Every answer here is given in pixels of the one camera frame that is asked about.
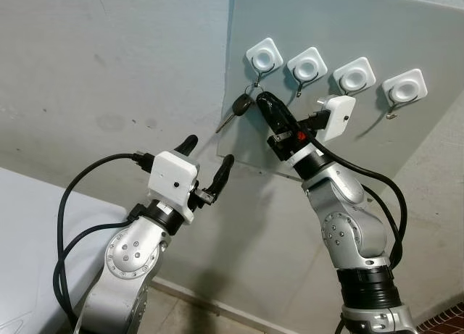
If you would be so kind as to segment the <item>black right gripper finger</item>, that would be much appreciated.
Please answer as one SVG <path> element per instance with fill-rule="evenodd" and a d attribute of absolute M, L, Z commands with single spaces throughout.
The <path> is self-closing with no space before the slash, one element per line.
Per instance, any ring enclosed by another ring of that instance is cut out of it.
<path fill-rule="evenodd" d="M 293 115 L 289 111 L 288 106 L 285 105 L 285 103 L 282 102 L 282 100 L 279 109 L 281 110 L 279 112 L 279 115 L 281 116 L 281 131 L 279 132 L 279 134 L 294 131 Z"/>
<path fill-rule="evenodd" d="M 255 100 L 266 125 L 273 134 L 278 134 L 281 131 L 281 100 L 271 92 L 258 93 Z"/>

